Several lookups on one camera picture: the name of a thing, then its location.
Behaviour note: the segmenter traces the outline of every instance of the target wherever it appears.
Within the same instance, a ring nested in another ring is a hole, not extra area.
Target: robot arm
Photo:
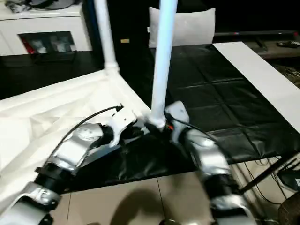
[[[181,102],[166,108],[166,117],[173,124],[172,141],[191,154],[199,180],[210,200],[212,215],[219,225],[256,225],[227,160],[216,141],[188,124],[188,113]]]
[[[122,108],[107,125],[85,123],[67,137],[36,169],[38,176],[29,182],[0,216],[1,225],[51,225],[49,212],[56,209],[61,194],[69,188],[93,148],[119,143],[120,135],[137,120],[132,111]]]

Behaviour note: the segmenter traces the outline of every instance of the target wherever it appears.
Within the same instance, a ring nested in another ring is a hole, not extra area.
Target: black stand
[[[244,194],[246,191],[253,188],[255,185],[257,185],[259,182],[263,181],[267,176],[272,174],[274,171],[276,171],[278,168],[280,168],[284,163],[286,163],[289,159],[297,155],[298,153],[294,153],[287,156],[282,156],[281,159],[279,159],[276,163],[271,165],[268,169],[266,169],[264,172],[262,172],[258,177],[256,177],[253,181],[248,183],[245,187],[240,189],[240,194]]]

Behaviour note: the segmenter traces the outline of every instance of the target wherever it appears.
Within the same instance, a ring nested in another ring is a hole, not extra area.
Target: white pillow
[[[215,34],[215,8],[204,12],[177,13],[173,33],[173,46],[211,44]],[[149,47],[157,45],[160,10],[149,8]]]

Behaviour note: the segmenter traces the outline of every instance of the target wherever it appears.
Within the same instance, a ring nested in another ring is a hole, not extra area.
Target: white board
[[[244,43],[213,45],[300,133],[300,89]]]

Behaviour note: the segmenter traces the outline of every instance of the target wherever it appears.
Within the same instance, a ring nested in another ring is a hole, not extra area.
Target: silver robot arm segment
[[[191,155],[201,172],[200,182],[210,199],[212,215],[220,225],[256,225],[239,187],[231,175],[226,157],[214,140],[204,132],[189,126],[189,116],[181,102],[165,110],[173,125],[172,141]]]

